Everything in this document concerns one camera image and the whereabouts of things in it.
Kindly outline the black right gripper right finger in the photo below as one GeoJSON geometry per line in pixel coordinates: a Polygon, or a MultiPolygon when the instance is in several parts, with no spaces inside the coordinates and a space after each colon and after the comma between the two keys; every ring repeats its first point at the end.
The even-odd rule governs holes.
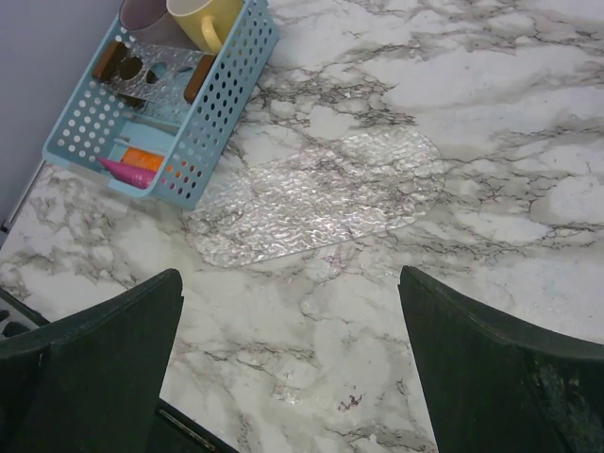
{"type": "Polygon", "coordinates": [[[441,452],[600,452],[603,346],[463,295],[421,270],[398,290],[441,452]]]}

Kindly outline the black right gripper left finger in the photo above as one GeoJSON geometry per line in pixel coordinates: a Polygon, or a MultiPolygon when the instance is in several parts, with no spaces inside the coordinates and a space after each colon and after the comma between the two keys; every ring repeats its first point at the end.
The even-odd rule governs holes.
{"type": "Polygon", "coordinates": [[[167,269],[1,343],[4,452],[143,452],[182,312],[167,269]]]}

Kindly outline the mauve mug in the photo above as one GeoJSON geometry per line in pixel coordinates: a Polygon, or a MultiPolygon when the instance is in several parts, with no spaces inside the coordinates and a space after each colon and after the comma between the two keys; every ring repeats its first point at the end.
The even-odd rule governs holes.
{"type": "Polygon", "coordinates": [[[119,20],[139,42],[194,49],[193,42],[168,12],[165,0],[124,0],[119,20]]]}

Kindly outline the yellow mug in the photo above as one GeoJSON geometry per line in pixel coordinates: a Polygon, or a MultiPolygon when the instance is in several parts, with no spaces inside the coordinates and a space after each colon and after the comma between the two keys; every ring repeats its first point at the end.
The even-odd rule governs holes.
{"type": "Polygon", "coordinates": [[[242,8],[242,0],[167,0],[176,23],[201,50],[218,54],[242,8]]]}

